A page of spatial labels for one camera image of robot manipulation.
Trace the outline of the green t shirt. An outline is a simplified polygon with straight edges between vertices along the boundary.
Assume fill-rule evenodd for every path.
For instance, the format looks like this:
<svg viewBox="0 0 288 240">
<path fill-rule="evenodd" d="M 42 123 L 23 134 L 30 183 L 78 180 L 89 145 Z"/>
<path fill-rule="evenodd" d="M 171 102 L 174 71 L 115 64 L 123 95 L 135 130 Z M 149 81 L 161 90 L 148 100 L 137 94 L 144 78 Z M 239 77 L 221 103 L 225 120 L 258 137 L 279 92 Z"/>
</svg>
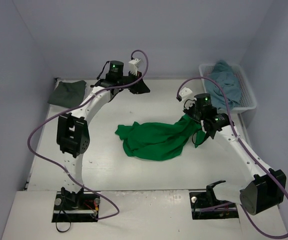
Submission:
<svg viewBox="0 0 288 240">
<path fill-rule="evenodd" d="M 122 141 L 125 154 L 129 157 L 149 161 L 166 161 L 178 157 L 189 140 L 195 148 L 203 144 L 206 133 L 201 124 L 187 115 L 173 124 L 162 122 L 134 122 L 118 125 L 115 134 Z"/>
</svg>

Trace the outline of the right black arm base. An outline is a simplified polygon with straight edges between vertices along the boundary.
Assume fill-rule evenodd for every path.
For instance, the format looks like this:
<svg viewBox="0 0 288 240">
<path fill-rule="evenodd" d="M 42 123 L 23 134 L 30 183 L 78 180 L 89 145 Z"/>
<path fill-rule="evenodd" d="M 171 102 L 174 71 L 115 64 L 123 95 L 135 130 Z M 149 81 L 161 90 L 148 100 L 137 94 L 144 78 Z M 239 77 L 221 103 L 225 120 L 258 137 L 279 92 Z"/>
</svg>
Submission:
<svg viewBox="0 0 288 240">
<path fill-rule="evenodd" d="M 214 194 L 214 187 L 224 183 L 216 181 L 206 186 L 202 191 L 190 191 L 190 206 L 193 220 L 225 220 L 238 219 L 236 204 L 225 200 L 218 200 Z"/>
</svg>

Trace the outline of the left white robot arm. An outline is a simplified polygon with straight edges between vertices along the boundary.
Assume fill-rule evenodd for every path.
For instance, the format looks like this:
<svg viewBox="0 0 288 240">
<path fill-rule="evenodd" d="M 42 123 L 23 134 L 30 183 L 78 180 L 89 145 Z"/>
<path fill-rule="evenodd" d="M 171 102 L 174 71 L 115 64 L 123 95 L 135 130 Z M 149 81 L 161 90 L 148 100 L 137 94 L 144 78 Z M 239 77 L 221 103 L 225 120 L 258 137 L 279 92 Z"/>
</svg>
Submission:
<svg viewBox="0 0 288 240">
<path fill-rule="evenodd" d="M 64 167 L 68 171 L 67 176 L 72 176 L 81 185 L 83 184 L 83 154 L 90 145 L 88 126 L 92 118 L 101 107 L 122 91 L 121 86 L 123 85 L 135 83 L 127 87 L 133 94 L 150 92 L 142 80 L 138 81 L 142 76 L 142 73 L 138 71 L 141 61 L 140 58 L 133 58 L 129 61 L 128 75 L 123 75 L 124 64 L 121 61 L 110 61 L 106 76 L 104 78 L 97 77 L 92 91 L 82 102 L 84 106 L 58 118 L 57 144 L 64 154 Z"/>
</svg>

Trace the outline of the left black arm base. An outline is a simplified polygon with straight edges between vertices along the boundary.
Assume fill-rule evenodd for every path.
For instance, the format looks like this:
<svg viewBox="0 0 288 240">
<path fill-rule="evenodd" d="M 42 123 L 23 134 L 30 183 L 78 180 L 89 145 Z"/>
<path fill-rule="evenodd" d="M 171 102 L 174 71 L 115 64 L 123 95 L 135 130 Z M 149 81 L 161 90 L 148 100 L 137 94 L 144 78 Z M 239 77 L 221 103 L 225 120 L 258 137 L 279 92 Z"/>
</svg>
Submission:
<svg viewBox="0 0 288 240">
<path fill-rule="evenodd" d="M 100 197 L 84 192 L 58 192 L 54 200 L 52 223 L 56 231 L 66 233 L 73 223 L 96 223 L 99 217 Z"/>
</svg>

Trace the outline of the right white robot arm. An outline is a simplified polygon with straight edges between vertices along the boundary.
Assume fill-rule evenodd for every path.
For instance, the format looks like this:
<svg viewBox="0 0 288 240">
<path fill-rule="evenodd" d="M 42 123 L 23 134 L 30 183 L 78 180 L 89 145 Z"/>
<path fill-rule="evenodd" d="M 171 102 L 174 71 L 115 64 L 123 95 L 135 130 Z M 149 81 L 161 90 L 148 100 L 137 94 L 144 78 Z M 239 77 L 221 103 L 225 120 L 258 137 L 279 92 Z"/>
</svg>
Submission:
<svg viewBox="0 0 288 240">
<path fill-rule="evenodd" d="M 283 202 L 281 188 L 286 185 L 283 171 L 273 170 L 259 159 L 240 137 L 229 115 L 212 106 L 210 94 L 201 93 L 193 99 L 187 99 L 183 111 L 201 124 L 206 138 L 212 138 L 230 154 L 230 160 L 239 167 L 244 177 L 240 183 L 219 180 L 209 184 L 205 193 L 209 205 L 232 202 L 242 205 L 254 216 Z"/>
</svg>

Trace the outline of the teal cloth in basket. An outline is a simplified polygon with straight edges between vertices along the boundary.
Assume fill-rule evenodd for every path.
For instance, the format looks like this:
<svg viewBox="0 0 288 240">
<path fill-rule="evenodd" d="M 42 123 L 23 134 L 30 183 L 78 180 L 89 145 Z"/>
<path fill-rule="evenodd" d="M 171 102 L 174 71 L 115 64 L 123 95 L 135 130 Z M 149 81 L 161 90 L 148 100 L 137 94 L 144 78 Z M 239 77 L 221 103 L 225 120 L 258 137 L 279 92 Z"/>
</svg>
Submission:
<svg viewBox="0 0 288 240">
<path fill-rule="evenodd" d="M 231 66 L 224 60 L 219 60 L 213 71 L 207 76 L 217 82 L 223 89 L 228 100 L 230 110 L 240 107 L 241 89 L 238 78 L 235 76 Z M 206 92 L 211 95 L 211 102 L 217 109 L 226 110 L 226 104 L 221 90 L 211 81 L 204 81 Z"/>
</svg>

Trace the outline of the white plastic basket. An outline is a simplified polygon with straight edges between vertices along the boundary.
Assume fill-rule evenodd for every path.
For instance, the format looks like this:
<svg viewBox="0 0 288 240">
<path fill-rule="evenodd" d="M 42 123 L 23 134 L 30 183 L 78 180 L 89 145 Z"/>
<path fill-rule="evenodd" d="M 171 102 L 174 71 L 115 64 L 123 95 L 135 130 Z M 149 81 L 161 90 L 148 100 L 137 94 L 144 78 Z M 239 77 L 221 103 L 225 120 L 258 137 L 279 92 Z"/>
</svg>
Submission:
<svg viewBox="0 0 288 240">
<path fill-rule="evenodd" d="M 235 76 L 238 78 L 241 90 L 241 99 L 240 99 L 240 106 L 235 107 L 232 109 L 232 113 L 234 114 L 241 114 L 248 110 L 253 110 L 257 106 L 256 98 L 248 81 L 248 77 L 241 67 L 241 65 L 236 63 L 229 63 L 231 66 Z M 203 63 L 200 64 L 198 69 L 200 76 L 202 77 L 202 84 L 204 91 L 207 92 L 205 82 L 208 82 L 203 77 L 207 77 L 213 71 L 215 63 Z"/>
</svg>

